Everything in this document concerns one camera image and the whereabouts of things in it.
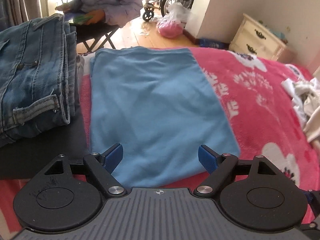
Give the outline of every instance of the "black ornate drawer pull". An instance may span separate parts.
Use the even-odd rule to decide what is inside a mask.
[[[247,44],[248,47],[248,51],[250,51],[252,54],[257,55],[257,52],[253,49],[253,47],[251,47],[249,44]]]
[[[260,38],[260,39],[267,39],[265,36],[263,36],[262,32],[259,32],[258,30],[255,30],[256,31],[256,34],[257,36]]]

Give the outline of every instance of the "jeans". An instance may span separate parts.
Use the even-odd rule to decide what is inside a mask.
[[[70,123],[75,68],[76,32],[63,15],[0,32],[0,147]]]

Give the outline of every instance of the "green object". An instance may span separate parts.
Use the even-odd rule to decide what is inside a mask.
[[[89,21],[93,16],[92,15],[79,15],[73,18],[74,24],[85,24],[87,21]]]

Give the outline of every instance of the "pink blanket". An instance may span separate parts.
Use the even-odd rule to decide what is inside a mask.
[[[287,78],[297,80],[296,73],[278,62],[229,51],[205,48],[190,50],[225,109],[241,148],[240,158],[252,159],[258,154],[265,155],[298,187],[318,190],[317,153],[306,141],[292,109],[291,99],[281,87],[281,82]],[[300,70],[306,79],[312,78],[307,70]],[[89,141],[89,75],[83,78],[80,104]],[[189,187],[193,190],[207,176],[207,173],[198,174],[166,187]],[[3,199],[0,209],[10,232],[20,230],[11,206],[21,186],[19,181],[0,181],[0,195]],[[311,218],[309,212],[304,222],[309,222]]]

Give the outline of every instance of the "cream dresser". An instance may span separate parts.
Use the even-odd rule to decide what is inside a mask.
[[[243,14],[244,20],[236,36],[229,46],[229,50],[244,54],[254,54],[258,57],[290,63],[296,52],[285,45],[266,27]]]

